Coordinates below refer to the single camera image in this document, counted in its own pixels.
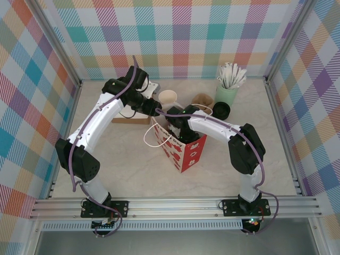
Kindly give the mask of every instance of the paper cup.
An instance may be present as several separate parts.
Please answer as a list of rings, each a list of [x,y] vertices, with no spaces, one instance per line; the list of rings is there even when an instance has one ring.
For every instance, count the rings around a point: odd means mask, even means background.
[[[173,104],[177,100],[177,94],[173,90],[164,90],[159,93],[158,100],[162,105]]]

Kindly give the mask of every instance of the green container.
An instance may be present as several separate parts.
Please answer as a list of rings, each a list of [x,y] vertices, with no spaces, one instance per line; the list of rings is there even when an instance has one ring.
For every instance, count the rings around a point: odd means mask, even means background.
[[[225,102],[231,107],[237,91],[238,89],[225,89],[219,84],[216,89],[215,103]]]

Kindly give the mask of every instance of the black lid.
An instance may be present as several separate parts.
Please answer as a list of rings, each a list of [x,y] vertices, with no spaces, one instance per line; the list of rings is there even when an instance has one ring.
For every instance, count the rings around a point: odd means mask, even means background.
[[[222,121],[228,118],[229,113],[230,113],[230,107],[225,102],[215,103],[212,109],[212,116]]]

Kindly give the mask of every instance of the white string handle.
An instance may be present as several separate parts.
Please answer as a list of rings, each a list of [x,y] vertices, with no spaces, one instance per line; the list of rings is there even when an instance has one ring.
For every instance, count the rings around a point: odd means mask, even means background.
[[[204,107],[204,108],[208,108],[208,109],[210,110],[209,116],[210,116],[211,114],[213,114],[213,110],[212,110],[211,108],[209,108],[208,106],[200,105],[200,104],[191,104],[191,105],[198,105],[198,106],[202,106],[202,107]]]
[[[157,145],[157,146],[148,144],[148,143],[146,142],[146,140],[145,140],[145,137],[146,137],[147,133],[148,133],[154,126],[156,126],[156,125],[159,125],[159,124],[158,124],[158,123],[155,123],[154,125],[152,125],[152,126],[145,132],[144,138],[143,138],[145,144],[148,145],[148,146],[150,146],[150,147],[153,147],[153,148],[157,148],[157,147],[162,146],[163,144],[165,144],[165,143],[172,137],[172,135],[170,135],[170,136],[168,137],[168,139],[166,139],[162,144],[159,144],[159,145]]]

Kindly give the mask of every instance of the white table surface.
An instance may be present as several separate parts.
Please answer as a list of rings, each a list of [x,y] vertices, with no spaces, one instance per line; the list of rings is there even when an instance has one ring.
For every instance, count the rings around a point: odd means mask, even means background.
[[[161,91],[176,91],[177,102],[188,105],[197,93],[214,98],[217,80],[154,80]],[[103,81],[83,84],[71,132],[82,123],[97,102]],[[280,196],[296,195],[274,116],[261,79],[249,79],[238,91],[229,118],[232,124],[252,124],[266,148],[263,164],[266,180],[262,190]],[[209,197],[236,196],[240,174],[232,167],[228,146],[207,138],[201,159],[179,173],[162,148],[143,142],[148,125],[110,123],[100,138],[93,156],[100,161],[99,177],[112,197]],[[156,144],[152,133],[147,135]],[[59,170],[53,197],[84,197],[80,188],[72,192],[69,174]]]

